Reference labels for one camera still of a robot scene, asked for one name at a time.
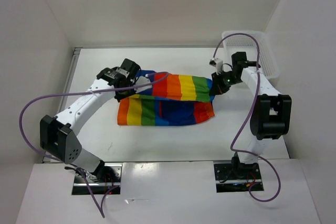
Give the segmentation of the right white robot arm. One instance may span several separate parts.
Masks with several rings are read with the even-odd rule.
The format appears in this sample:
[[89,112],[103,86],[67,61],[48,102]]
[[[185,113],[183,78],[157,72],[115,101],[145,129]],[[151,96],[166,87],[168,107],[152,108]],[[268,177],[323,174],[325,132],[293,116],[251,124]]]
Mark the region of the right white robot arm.
[[292,99],[281,94],[265,77],[259,60],[249,61],[245,52],[232,55],[231,70],[224,70],[224,63],[213,57],[209,64],[215,67],[212,73],[210,95],[226,93],[231,86],[244,83],[254,95],[247,119],[254,136],[245,150],[235,151],[230,172],[235,178],[243,178],[257,168],[258,159],[273,140],[289,131]]

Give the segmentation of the rainbow striped shorts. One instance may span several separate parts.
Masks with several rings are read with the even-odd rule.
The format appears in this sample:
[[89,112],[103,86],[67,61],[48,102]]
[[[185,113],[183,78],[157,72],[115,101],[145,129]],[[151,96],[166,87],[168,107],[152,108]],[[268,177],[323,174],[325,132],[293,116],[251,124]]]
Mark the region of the rainbow striped shorts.
[[117,124],[121,126],[187,126],[215,116],[212,80],[169,74],[152,88],[120,101]]

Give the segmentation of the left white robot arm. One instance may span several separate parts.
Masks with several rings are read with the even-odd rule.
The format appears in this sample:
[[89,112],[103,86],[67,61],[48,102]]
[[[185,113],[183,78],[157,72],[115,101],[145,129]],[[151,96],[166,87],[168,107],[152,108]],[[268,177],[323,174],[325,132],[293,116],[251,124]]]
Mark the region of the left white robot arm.
[[115,98],[121,101],[135,90],[100,92],[111,88],[126,88],[135,84],[141,67],[130,59],[121,66],[104,68],[87,90],[88,94],[79,97],[71,106],[51,117],[45,115],[40,121],[40,147],[65,164],[83,169],[93,182],[101,181],[110,171],[105,162],[85,150],[78,138],[85,123],[107,101]]

